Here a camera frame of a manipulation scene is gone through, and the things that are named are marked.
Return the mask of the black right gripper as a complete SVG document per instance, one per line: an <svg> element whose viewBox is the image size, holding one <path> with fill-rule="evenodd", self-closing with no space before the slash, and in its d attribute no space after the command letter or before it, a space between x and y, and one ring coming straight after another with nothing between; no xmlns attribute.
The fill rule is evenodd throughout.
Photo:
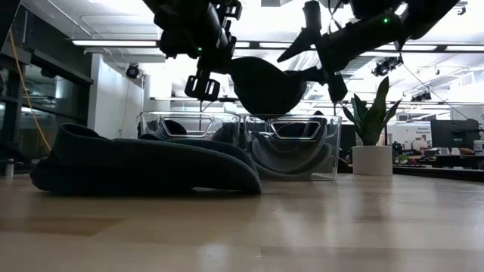
<svg viewBox="0 0 484 272"><path fill-rule="evenodd" d="M293 43L277 59L277 62L289 60L308 51L316 44L322 68L329 74L328 93L336 104L344 99L348 89L341 74L349 61L359 55L394 42L402 32L403 25L394 13L382 13L367 20L347 23L346 26L331 34L321 37L321 8L317 0L310 0L302 8L306 26Z"/></svg>

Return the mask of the dark teal cap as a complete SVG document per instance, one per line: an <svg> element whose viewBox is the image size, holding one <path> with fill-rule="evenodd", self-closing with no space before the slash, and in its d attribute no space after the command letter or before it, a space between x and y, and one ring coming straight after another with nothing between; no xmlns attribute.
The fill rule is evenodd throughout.
<svg viewBox="0 0 484 272"><path fill-rule="evenodd" d="M303 98L308 82L327 81L323 69L282 71L258 57L239 57L228 68L234 93L253 115L284 115Z"/></svg>

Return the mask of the snake plant in white pot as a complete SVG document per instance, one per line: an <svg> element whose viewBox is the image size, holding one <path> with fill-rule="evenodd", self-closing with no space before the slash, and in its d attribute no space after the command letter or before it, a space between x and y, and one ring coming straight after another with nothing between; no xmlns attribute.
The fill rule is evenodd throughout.
<svg viewBox="0 0 484 272"><path fill-rule="evenodd" d="M389 92L389 77L385 77L378 86L376 97L370 108L355 94L351 99L353 112L343 107L346 118L355 127L355 133L363 145L352 148L352 173L354 175L390 176L392 175L392 149L390 146L378 146L381 132L396 114L401 100L386 108L386 96Z"/></svg>

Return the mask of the dark shoe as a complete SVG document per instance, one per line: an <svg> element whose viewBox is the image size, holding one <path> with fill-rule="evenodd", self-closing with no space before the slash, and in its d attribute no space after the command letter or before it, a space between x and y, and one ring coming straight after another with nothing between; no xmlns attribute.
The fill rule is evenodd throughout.
<svg viewBox="0 0 484 272"><path fill-rule="evenodd" d="M63 195L163 195L194 188L262 191L253 160L239 147L187 138L108 139L63 124L48 157L30 172L40 190Z"/></svg>

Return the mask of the black computer monitor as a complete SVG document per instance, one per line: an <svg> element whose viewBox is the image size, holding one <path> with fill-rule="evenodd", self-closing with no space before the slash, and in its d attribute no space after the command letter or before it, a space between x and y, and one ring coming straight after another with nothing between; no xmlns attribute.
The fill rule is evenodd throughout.
<svg viewBox="0 0 484 272"><path fill-rule="evenodd" d="M432 147L473 148L473 142L484 132L474 119L431 120Z"/></svg>

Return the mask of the clear plastic bin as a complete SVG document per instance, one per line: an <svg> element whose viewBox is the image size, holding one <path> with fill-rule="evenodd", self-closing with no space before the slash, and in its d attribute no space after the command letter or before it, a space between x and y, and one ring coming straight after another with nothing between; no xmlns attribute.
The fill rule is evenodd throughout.
<svg viewBox="0 0 484 272"><path fill-rule="evenodd" d="M142 112L138 116L138 137L160 141L192 140L189 138L161 138L160 123L167 120L179 122L189 132L201 131L203 136L210 128L215 131L224 123L235 123L239 126L240 133L240 117L230 113L149 111Z"/></svg>
<svg viewBox="0 0 484 272"><path fill-rule="evenodd" d="M266 137L287 140L291 138L309 141L315 138L315 134L321 129L327 129L326 142L333 151L332 161L326 164L325 170L310 175L308 178L273 178L264 175L257 169L263 180L279 181L332 181L337 177L337 168L340 153L340 131L342 119L339 116L313 116L313 115L248 115L244 118L245 150L248 152L250 142L253 140L253 132L259 132Z"/></svg>

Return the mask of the black ceiling spotlight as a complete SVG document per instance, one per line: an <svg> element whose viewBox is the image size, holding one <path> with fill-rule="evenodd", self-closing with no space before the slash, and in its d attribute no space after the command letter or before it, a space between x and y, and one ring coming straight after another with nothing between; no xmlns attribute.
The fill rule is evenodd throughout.
<svg viewBox="0 0 484 272"><path fill-rule="evenodd" d="M371 73L378 76L386 76L389 72L395 70L398 66L404 63L402 56L398 57L386 57L382 60L376 62L375 68L372 69Z"/></svg>

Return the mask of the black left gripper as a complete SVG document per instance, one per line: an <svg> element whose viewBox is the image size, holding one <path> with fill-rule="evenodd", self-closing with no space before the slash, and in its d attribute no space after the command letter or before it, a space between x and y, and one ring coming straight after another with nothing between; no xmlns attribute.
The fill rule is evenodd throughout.
<svg viewBox="0 0 484 272"><path fill-rule="evenodd" d="M222 32L211 45L197 48L197 76L209 73L227 74L230 70L237 38L230 32Z"/></svg>

